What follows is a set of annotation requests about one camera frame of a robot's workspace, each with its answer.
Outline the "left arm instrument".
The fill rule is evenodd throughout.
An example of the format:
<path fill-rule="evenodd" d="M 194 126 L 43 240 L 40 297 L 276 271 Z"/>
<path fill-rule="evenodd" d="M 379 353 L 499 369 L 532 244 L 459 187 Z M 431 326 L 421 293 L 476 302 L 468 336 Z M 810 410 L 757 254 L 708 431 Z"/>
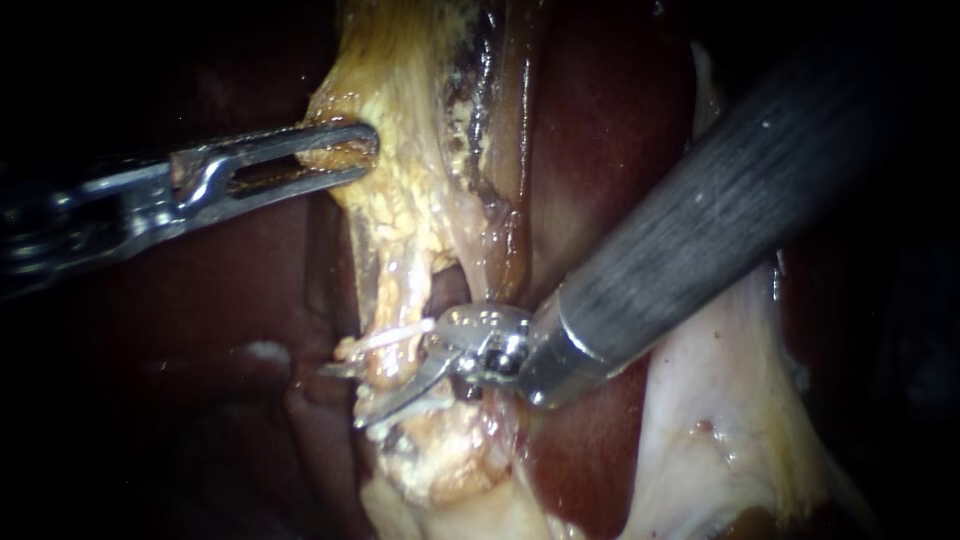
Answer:
<path fill-rule="evenodd" d="M 1 184 L 1 299 L 132 258 L 186 230 L 189 155 L 101 161 Z"/>

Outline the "right arm instrument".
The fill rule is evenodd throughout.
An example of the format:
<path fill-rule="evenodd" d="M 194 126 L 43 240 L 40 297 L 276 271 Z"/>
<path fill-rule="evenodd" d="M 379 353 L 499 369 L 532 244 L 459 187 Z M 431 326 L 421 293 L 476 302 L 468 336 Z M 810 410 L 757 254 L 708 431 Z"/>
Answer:
<path fill-rule="evenodd" d="M 646 348 L 603 350 L 614 321 L 596 316 L 578 322 L 582 301 L 563 288 L 535 311 L 493 303 L 453 306 L 425 337 L 426 389 L 444 379 L 504 390 L 539 409 L 557 409 L 619 376 Z"/>

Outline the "left arm instrument jaw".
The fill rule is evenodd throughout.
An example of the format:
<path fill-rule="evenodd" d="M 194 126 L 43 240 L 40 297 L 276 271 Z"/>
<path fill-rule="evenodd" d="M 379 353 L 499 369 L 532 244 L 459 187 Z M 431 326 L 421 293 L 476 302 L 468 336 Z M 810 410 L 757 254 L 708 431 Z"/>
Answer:
<path fill-rule="evenodd" d="M 376 156 L 378 135 L 363 123 L 284 127 L 199 143 L 170 154 L 173 219 L 206 227 L 289 198 L 327 190 L 364 176 L 368 165 L 310 169 L 298 153 L 357 147 Z"/>

